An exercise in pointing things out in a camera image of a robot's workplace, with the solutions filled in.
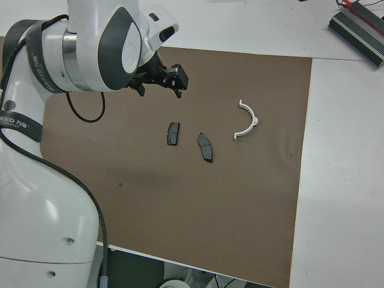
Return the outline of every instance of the white tabletop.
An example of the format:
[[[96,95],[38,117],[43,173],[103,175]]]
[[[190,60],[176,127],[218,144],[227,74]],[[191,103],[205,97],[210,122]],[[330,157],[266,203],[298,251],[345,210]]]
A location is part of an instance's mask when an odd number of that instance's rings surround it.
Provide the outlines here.
[[[316,58],[290,286],[381,287],[384,68],[362,62],[358,52],[329,31],[328,22],[339,11],[335,1],[140,2],[154,3],[164,5],[180,24],[168,46]],[[0,7],[0,35],[17,20],[49,19],[67,10],[65,0],[0,0]],[[383,3],[370,9],[384,15]]]

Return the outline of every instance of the white robotic arm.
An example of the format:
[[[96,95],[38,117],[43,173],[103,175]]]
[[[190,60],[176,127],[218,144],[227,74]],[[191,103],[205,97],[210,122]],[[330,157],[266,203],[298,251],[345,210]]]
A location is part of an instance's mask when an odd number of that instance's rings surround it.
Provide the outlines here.
[[[157,49],[178,30],[161,6],[137,0],[68,0],[69,17],[15,24],[4,42],[0,85],[0,287],[86,287],[101,221],[91,192],[42,159],[46,100],[68,91],[158,84],[178,97],[179,64]],[[100,287],[106,286],[106,264]]]

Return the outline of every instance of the black wire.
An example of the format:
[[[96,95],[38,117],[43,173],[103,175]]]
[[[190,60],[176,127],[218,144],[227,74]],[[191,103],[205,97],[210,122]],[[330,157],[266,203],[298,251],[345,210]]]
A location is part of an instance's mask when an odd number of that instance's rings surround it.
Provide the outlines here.
[[[383,2],[384,0],[380,0],[380,1],[377,1],[375,3],[371,3],[371,4],[365,4],[363,6],[371,6],[371,5],[374,5],[374,4],[377,4],[377,3],[380,3],[380,2]]]
[[[69,92],[66,92],[65,93],[67,95],[67,100],[68,100],[68,104],[70,105],[71,107],[71,110],[72,112],[82,121],[84,122],[87,122],[87,123],[95,123],[97,121],[99,121],[103,116],[104,116],[104,112],[106,111],[106,98],[104,97],[104,93],[103,92],[100,92],[101,94],[101,100],[103,101],[103,108],[101,110],[101,113],[100,115],[93,119],[93,120],[89,120],[89,119],[85,119],[84,117],[82,117],[75,109],[75,107],[73,106],[73,103],[72,103],[72,100],[71,100],[71,95],[69,94]]]
[[[234,282],[235,280],[236,280],[235,278],[232,279],[232,280],[230,280],[230,281],[229,281],[223,288],[227,288],[228,285],[229,285],[230,283]],[[219,285],[218,285],[218,281],[217,281],[217,276],[216,276],[216,274],[215,274],[215,281],[216,281],[217,288],[220,288]]]
[[[53,18],[52,20],[49,20],[45,23],[42,24],[42,30],[44,29],[47,29],[48,27],[50,27],[51,25],[53,25],[54,23],[60,21],[61,19],[68,19],[68,15],[60,15],[60,16],[57,16],[55,18]],[[16,59],[16,56],[17,54],[20,52],[20,50],[23,48],[23,46],[25,45],[25,38],[23,38],[19,44],[14,48],[11,56],[10,56],[10,59],[8,60],[6,66],[5,66],[5,69],[3,71],[3,76],[2,76],[2,79],[0,81],[0,89],[2,89],[2,93],[1,93],[1,96],[0,96],[0,110],[2,110],[2,105],[3,105],[3,102],[4,102],[4,98],[5,98],[5,92],[7,90],[7,85],[8,85],[8,81],[9,81],[9,78],[11,76],[11,71],[12,71],[12,67],[13,67],[13,64],[14,64],[14,61]],[[22,149],[21,147],[17,146],[16,144],[14,144],[13,142],[11,142],[2,132],[2,130],[0,129],[0,139],[2,139],[4,141],[5,144],[7,144],[10,148],[14,149],[16,152],[32,159],[32,160],[35,160],[43,165],[46,165],[54,170],[56,170],[57,172],[59,172],[60,174],[66,176],[67,178],[71,179],[73,182],[75,182],[78,186],[80,186],[87,194],[88,196],[91,198],[91,200],[93,201],[95,207],[96,207],[96,210],[97,210],[97,213],[98,213],[98,217],[99,217],[99,221],[100,221],[100,226],[101,226],[101,231],[102,231],[102,235],[103,235],[103,263],[102,263],[102,267],[101,267],[101,274],[102,276],[106,276],[107,275],[107,270],[108,270],[108,243],[107,243],[107,229],[106,229],[106,224],[105,224],[105,220],[104,220],[104,216],[103,216],[103,212],[101,211],[101,208],[96,200],[96,198],[94,197],[94,195],[91,193],[91,191],[85,186],[85,184],[83,182],[81,182],[79,179],[77,179],[74,175],[72,175],[71,173],[69,173],[68,171],[64,170],[63,168],[45,160],[45,159],[42,159],[24,149]]]

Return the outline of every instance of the brown board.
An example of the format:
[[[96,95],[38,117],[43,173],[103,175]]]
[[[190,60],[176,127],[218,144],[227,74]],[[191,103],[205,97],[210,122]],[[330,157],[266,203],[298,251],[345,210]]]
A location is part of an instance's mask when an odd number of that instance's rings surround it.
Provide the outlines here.
[[[161,48],[190,84],[181,99],[146,86],[106,93],[106,113],[86,124],[65,95],[46,107],[44,157],[95,194],[110,244],[288,287],[311,59]],[[249,105],[259,124],[251,124]],[[98,116],[98,93],[73,94],[81,115]],[[178,146],[168,146],[180,122]],[[211,142],[213,163],[197,137]]]

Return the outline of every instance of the white c-shaped bracket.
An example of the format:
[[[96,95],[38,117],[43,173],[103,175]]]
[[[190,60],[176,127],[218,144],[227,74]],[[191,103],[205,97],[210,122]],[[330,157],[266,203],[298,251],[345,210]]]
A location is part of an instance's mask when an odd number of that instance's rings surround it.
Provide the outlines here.
[[[240,102],[239,102],[239,108],[243,108],[243,109],[245,109],[246,111],[248,111],[248,112],[251,114],[251,116],[252,116],[252,123],[251,123],[251,125],[250,125],[247,129],[245,129],[244,131],[236,132],[235,135],[233,135],[233,139],[234,139],[234,140],[236,140],[237,137],[244,136],[244,135],[246,135],[247,133],[249,133],[249,132],[252,130],[252,128],[253,128],[254,126],[256,126],[257,123],[259,123],[259,120],[258,120],[258,118],[254,115],[253,110],[251,109],[251,107],[248,106],[248,105],[245,105],[245,104],[242,102],[242,100],[240,100]]]

